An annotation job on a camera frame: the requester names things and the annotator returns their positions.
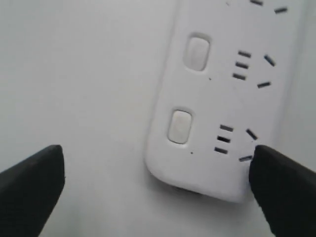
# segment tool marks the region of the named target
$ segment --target white surface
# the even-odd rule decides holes
[[[288,11],[276,14],[275,9],[285,3],[265,1],[264,6],[258,6],[249,0],[229,5],[222,0],[181,1],[146,148],[146,164],[155,177],[211,197],[245,201],[250,161],[240,159],[252,156],[257,145],[275,145],[298,56],[305,3],[288,0]],[[184,55],[195,55],[192,39],[199,36],[212,42],[209,56],[201,57],[208,57],[203,72],[196,72],[202,67],[188,69],[188,63],[183,62]],[[206,45],[197,51],[204,48],[208,52]],[[240,56],[241,50],[251,58]],[[266,57],[275,63],[271,65]],[[236,66],[239,63],[249,68]],[[237,79],[234,74],[245,78]],[[271,85],[260,86],[267,82]],[[166,136],[177,109],[193,116],[184,146],[170,143]],[[220,129],[221,125],[234,130],[229,133]]]
[[[143,163],[172,0],[0,1],[0,167],[63,145],[42,237],[269,237],[256,204],[162,185]],[[316,170],[316,2],[279,146]]]
[[[184,56],[185,65],[195,71],[203,71],[205,69],[210,43],[199,37],[191,37],[187,44]]]
[[[192,116],[184,111],[174,111],[169,126],[168,138],[171,142],[185,144],[188,141]]]

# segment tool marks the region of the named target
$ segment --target electrical outlet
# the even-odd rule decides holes
[[[273,146],[303,0],[182,0],[146,147],[158,179],[245,200],[255,146]]]

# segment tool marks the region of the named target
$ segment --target white switch button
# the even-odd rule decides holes
[[[183,111],[173,113],[168,138],[171,142],[185,144],[188,141],[191,130],[192,116]]]
[[[184,57],[185,65],[192,70],[203,71],[206,67],[209,48],[208,41],[197,37],[191,38]]]

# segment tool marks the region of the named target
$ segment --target white power strip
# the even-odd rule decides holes
[[[146,150],[158,179],[232,202],[272,146],[303,0],[182,0]]]

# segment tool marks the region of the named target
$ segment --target power strip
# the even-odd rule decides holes
[[[182,0],[146,148],[158,179],[232,202],[255,146],[272,146],[303,0]]]

